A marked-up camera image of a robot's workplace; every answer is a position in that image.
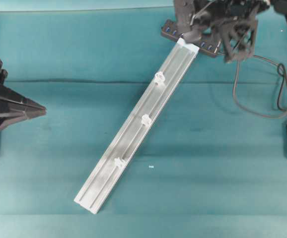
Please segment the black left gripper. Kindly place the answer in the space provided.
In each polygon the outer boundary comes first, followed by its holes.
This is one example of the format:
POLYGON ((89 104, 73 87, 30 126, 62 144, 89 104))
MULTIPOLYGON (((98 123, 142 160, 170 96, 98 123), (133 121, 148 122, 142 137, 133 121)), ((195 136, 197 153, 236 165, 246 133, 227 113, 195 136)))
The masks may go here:
POLYGON ((44 116, 44 106, 4 86, 8 72, 2 65, 0 59, 0 131, 9 125, 44 116))

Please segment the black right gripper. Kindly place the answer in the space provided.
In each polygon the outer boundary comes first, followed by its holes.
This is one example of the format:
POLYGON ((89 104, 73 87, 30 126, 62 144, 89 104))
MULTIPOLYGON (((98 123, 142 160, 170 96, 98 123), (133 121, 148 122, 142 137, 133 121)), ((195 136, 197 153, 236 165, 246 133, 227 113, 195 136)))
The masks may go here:
POLYGON ((176 24, 187 44, 198 46, 208 28, 218 30, 225 62, 254 55, 258 19, 268 0, 175 0, 176 24))

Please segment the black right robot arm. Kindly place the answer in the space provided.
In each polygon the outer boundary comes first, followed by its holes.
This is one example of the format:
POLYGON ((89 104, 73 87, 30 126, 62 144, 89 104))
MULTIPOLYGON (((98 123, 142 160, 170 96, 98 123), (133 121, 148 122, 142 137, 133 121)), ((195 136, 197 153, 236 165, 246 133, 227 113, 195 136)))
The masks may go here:
POLYGON ((287 0, 176 0, 176 27, 186 43, 211 56, 223 48, 225 62, 254 56, 258 14, 273 7, 287 22, 287 0))

